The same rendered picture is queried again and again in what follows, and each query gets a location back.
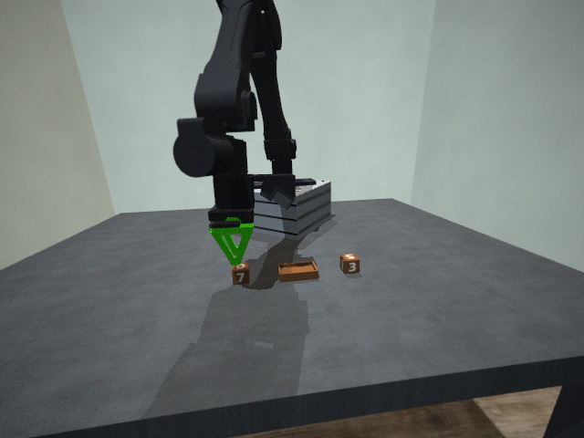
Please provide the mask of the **orange rectangular tray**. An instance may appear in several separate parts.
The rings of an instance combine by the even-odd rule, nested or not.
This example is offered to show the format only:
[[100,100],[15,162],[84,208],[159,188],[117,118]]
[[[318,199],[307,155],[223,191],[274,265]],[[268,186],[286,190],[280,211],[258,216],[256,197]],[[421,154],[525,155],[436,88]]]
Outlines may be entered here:
[[279,283],[318,279],[314,261],[277,264]]

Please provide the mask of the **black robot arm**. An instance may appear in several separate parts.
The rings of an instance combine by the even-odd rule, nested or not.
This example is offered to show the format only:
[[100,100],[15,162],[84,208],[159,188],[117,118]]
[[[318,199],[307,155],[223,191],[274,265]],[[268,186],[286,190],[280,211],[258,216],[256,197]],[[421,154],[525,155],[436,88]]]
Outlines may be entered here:
[[193,96],[198,119],[177,120],[173,158],[178,168],[193,178],[248,173],[246,141],[225,132],[255,131],[257,104],[250,87],[251,74],[272,174],[229,177],[231,209],[254,209],[254,189],[261,189],[260,195],[288,210],[296,199],[296,186],[316,181],[296,179],[292,172],[297,144],[283,114],[277,83],[276,51],[282,47],[282,33],[276,6],[273,0],[216,3],[221,14],[223,8],[222,22],[214,52],[199,74]]

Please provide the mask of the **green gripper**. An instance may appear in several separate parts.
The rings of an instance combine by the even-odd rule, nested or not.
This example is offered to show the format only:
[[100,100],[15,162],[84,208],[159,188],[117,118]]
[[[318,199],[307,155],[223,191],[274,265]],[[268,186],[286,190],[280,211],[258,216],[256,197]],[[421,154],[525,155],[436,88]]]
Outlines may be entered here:
[[[229,177],[243,176],[247,176],[247,173],[238,172],[213,175],[215,205],[208,212],[208,218],[211,221],[209,223],[210,233],[222,248],[232,266],[239,266],[241,264],[249,239],[254,230],[254,209],[231,209]],[[238,247],[235,246],[231,236],[235,234],[242,235]]]

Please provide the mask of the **brown number cube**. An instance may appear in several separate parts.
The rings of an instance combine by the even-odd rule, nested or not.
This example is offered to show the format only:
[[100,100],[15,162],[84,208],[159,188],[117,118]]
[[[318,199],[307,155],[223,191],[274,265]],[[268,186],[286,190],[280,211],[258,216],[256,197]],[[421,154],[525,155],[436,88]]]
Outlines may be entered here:
[[360,260],[355,254],[340,255],[340,268],[344,274],[359,273]]
[[234,285],[249,284],[250,283],[249,263],[241,263],[239,266],[233,266],[232,276]]

